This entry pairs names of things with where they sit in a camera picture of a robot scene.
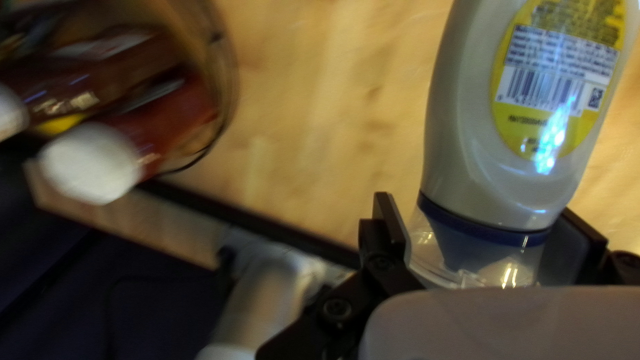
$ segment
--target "squeeze bottle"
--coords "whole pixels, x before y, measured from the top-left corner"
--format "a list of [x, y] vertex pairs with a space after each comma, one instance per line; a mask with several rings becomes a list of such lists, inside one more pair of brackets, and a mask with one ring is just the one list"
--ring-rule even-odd
[[455, 0], [433, 73], [409, 267], [535, 283], [636, 40], [638, 0]]

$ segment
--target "nutrition facts label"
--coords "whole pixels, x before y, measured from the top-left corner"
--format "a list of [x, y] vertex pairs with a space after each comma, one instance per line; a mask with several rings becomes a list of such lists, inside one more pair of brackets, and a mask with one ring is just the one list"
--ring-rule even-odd
[[516, 25], [504, 64], [608, 85], [618, 51], [571, 35]]

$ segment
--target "screw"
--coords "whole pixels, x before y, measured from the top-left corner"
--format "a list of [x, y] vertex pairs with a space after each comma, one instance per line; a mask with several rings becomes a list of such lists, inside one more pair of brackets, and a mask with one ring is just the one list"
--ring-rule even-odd
[[337, 297], [324, 302], [322, 311], [325, 317], [333, 321], [343, 321], [351, 315], [351, 303]]
[[369, 264], [376, 270], [387, 271], [394, 268], [394, 262], [387, 256], [374, 256], [369, 260]]

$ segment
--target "barcode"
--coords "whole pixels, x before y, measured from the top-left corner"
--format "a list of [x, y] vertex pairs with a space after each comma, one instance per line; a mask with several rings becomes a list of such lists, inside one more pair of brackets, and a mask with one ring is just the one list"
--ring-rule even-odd
[[545, 111], [568, 104], [570, 115], [582, 115], [585, 81], [549, 72], [505, 66], [496, 101]]

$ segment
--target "dark blue fabric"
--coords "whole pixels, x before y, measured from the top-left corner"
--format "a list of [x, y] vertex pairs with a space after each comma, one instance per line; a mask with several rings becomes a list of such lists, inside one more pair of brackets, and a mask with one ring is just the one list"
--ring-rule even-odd
[[36, 209], [20, 162], [0, 154], [0, 315], [88, 231]]
[[530, 233], [519, 233], [477, 224], [441, 208], [429, 200], [422, 192], [420, 192], [418, 196], [418, 207], [430, 220], [437, 221], [441, 226], [455, 229], [455, 231], [473, 236], [478, 240], [489, 241], [500, 245], [519, 248], [523, 247], [523, 245], [526, 247], [542, 245], [550, 231], [550, 229], [545, 229]]
[[0, 360], [193, 360], [223, 306], [217, 275], [37, 210], [5, 155]]
[[3, 360], [193, 360], [220, 315], [214, 273], [113, 236], [0, 327]]

